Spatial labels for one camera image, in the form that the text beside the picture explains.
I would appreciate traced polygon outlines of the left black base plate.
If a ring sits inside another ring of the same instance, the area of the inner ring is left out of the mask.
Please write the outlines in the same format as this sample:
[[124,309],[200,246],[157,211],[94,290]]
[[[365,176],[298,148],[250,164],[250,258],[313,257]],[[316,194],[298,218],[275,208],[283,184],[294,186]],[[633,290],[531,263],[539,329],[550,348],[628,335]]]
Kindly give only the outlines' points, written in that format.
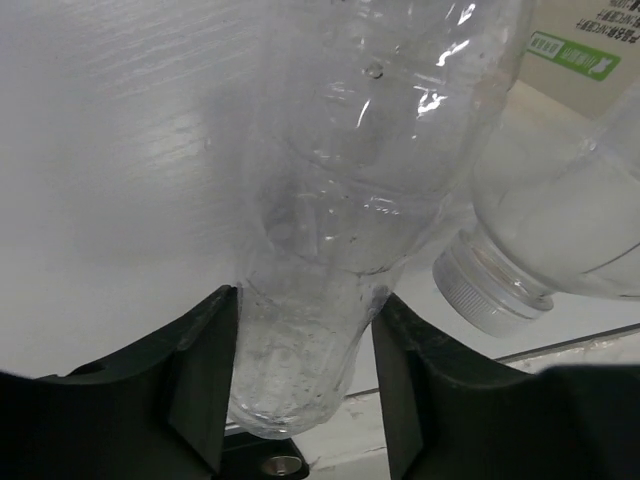
[[217,479],[301,480],[310,467],[292,439],[268,440],[241,432],[225,437]]

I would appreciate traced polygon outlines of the crushed clear bottle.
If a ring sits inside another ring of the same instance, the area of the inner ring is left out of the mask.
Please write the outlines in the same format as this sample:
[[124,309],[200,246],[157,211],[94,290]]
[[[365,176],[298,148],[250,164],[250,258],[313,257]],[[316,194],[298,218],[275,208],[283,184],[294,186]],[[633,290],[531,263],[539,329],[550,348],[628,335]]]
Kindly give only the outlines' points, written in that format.
[[531,1],[262,1],[231,419],[330,419],[517,80]]

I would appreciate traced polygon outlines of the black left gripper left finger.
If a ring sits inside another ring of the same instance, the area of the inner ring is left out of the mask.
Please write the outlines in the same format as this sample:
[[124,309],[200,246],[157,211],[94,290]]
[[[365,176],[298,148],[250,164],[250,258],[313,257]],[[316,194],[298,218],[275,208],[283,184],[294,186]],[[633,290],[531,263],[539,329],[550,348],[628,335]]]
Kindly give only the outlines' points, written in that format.
[[65,376],[1,376],[5,479],[213,479],[237,332],[224,286]]

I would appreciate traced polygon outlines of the large ribbed clear bottle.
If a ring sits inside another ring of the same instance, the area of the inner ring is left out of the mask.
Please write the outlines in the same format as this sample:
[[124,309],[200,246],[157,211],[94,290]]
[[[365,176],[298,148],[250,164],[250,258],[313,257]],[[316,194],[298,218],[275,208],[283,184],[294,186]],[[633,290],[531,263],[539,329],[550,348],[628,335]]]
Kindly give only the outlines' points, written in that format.
[[471,177],[474,226],[433,267],[500,337],[556,294],[639,297],[639,5],[542,1],[519,83]]

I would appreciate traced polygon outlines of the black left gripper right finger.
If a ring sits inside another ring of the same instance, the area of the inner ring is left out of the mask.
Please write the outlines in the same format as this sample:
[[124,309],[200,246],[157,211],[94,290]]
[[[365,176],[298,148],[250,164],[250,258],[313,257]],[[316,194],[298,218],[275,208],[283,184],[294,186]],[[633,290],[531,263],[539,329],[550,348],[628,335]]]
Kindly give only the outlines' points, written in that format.
[[390,297],[372,325],[394,479],[635,479],[639,369],[529,374],[470,349]]

